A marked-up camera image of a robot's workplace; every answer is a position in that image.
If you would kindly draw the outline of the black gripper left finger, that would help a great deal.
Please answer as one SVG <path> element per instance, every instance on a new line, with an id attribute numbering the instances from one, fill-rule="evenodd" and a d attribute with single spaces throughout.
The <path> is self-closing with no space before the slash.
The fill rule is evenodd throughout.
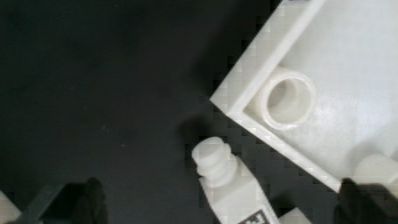
<path id="1" fill-rule="evenodd" d="M 108 224 L 105 190 L 96 178 L 42 188 L 23 212 L 23 224 Z"/>

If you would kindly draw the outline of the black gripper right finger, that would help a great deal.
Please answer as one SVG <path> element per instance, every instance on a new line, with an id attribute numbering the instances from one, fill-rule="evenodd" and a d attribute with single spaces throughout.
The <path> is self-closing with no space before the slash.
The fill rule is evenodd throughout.
<path id="1" fill-rule="evenodd" d="M 398 198 L 382 184 L 343 179 L 334 224 L 398 224 Z"/>

